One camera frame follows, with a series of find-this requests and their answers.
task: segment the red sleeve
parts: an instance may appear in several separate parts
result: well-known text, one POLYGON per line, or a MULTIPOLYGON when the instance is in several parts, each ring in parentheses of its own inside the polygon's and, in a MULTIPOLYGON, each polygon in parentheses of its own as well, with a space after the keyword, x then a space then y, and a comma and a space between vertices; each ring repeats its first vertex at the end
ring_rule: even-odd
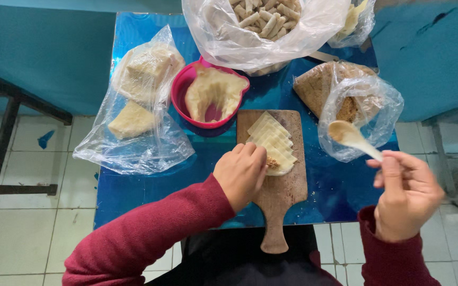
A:
POLYGON ((93 231, 65 261, 63 285, 143 285, 143 270, 174 243, 235 215, 211 174, 93 231))
POLYGON ((441 286, 423 262, 420 234, 398 243, 387 243, 374 235, 375 208, 365 207, 358 213, 366 260, 361 269, 365 286, 441 286))

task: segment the hand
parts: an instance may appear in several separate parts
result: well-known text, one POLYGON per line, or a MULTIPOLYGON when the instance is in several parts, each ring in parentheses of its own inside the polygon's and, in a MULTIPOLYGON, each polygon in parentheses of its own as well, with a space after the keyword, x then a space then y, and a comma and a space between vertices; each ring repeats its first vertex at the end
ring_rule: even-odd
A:
POLYGON ((215 165, 213 176, 226 194, 232 209, 241 211, 263 185, 268 166, 266 149, 254 143, 238 144, 215 165))
POLYGON ((417 235, 441 204, 444 191, 427 163, 402 152, 383 151, 383 162, 368 160, 376 174, 374 187, 385 188, 374 211, 376 236, 398 242, 417 235))

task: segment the pink plastic container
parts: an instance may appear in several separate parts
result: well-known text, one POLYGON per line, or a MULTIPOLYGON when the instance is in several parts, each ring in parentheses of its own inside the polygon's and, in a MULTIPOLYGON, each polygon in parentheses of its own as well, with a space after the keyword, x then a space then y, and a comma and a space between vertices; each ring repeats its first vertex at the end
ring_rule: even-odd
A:
MULTIPOLYGON (((198 61, 192 62, 191 64, 187 65, 178 73, 178 75, 176 75, 176 78, 173 81, 173 87, 171 88, 171 99, 173 101, 174 107, 176 108, 178 113, 181 115, 181 117, 183 117, 185 120, 187 120, 194 126, 197 126, 200 128, 214 129, 214 128, 218 128, 224 125, 225 123, 227 123, 227 121, 229 121, 236 114, 236 112, 238 112, 238 109, 241 105, 241 101, 243 100, 243 95, 247 92, 249 88, 250 88, 250 82, 248 81, 248 78, 242 75, 239 75, 238 73, 236 73, 234 70, 230 68, 215 66, 205 61, 201 56, 198 61), (190 113, 188 112, 187 106, 185 104, 185 94, 187 93, 187 89, 194 82, 194 79, 197 76, 197 73, 195 72, 195 68, 193 66, 197 62, 200 62, 203 66, 207 68, 216 68, 223 72, 237 75, 240 78, 244 78, 248 83, 247 87, 244 90, 242 90, 241 92, 241 99, 240 99, 240 102, 238 103, 238 107, 236 108, 236 110, 234 110, 234 112, 230 116, 228 116, 224 120, 220 120, 220 121, 213 122, 213 123, 203 123, 203 122, 195 121, 192 118, 190 118, 190 113)), ((206 118, 207 119, 208 118, 216 119, 217 117, 220 117, 220 113, 217 113, 215 108, 211 108, 211 107, 208 108, 208 110, 206 111, 206 118)))

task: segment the wooden spoon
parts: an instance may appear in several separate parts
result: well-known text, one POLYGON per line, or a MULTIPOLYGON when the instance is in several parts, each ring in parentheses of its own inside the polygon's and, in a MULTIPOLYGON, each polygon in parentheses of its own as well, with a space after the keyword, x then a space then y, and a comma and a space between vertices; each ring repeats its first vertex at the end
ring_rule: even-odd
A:
POLYGON ((379 162, 383 162, 383 154, 369 144, 360 131, 347 121, 336 120, 330 123, 328 135, 341 145, 360 149, 379 162))

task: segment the blue table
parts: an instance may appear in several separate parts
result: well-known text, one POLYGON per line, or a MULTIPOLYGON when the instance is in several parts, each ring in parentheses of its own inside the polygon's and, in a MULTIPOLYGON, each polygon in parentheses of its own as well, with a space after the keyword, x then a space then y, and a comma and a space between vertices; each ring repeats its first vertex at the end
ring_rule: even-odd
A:
MULTIPOLYGON (((182 15, 125 12, 118 13, 116 19, 113 66, 128 50, 148 42, 166 24, 170 25, 175 44, 185 62, 189 64, 198 60, 199 51, 182 15)), ((372 47, 365 53, 356 48, 332 50, 328 45, 320 50, 350 62, 377 67, 372 47)), ((296 59, 277 73, 250 77, 251 88, 245 94, 240 107, 291 109, 299 111, 301 115, 309 197, 289 209, 284 217, 284 225, 354 221, 358 210, 366 205, 376 204, 383 191, 372 187, 375 170, 365 166, 365 159, 369 157, 363 156, 350 163, 341 163, 321 149, 316 127, 317 118, 309 112, 292 89, 294 77, 317 64, 319 62, 311 59, 296 59)), ((169 113, 186 132, 196 153, 185 162, 151 176, 120 175, 102 167, 98 182, 95 228, 139 205, 155 202, 188 185, 202 182, 213 171, 218 159, 236 145, 236 117, 219 130, 207 131, 183 120, 172 105, 169 113)), ((380 149, 398 150, 395 133, 380 149)), ((263 215, 254 204, 226 221, 222 228, 252 226, 264 226, 263 215)))

